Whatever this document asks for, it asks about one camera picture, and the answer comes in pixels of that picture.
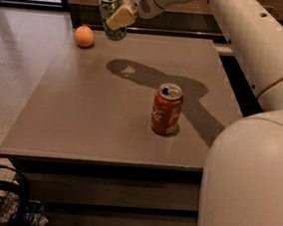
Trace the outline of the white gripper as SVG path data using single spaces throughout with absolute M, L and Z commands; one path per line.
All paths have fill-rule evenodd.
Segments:
M 131 4 L 122 4 L 118 10 L 107 21 L 107 26 L 112 30 L 132 25 L 139 15 L 146 20 L 163 12 L 162 0 L 130 0 Z

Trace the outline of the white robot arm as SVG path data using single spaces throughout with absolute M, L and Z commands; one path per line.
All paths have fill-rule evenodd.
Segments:
M 126 0 L 109 26 L 185 1 Z M 283 27 L 256 0 L 205 1 L 263 111 L 231 124 L 211 146 L 197 226 L 283 226 Z

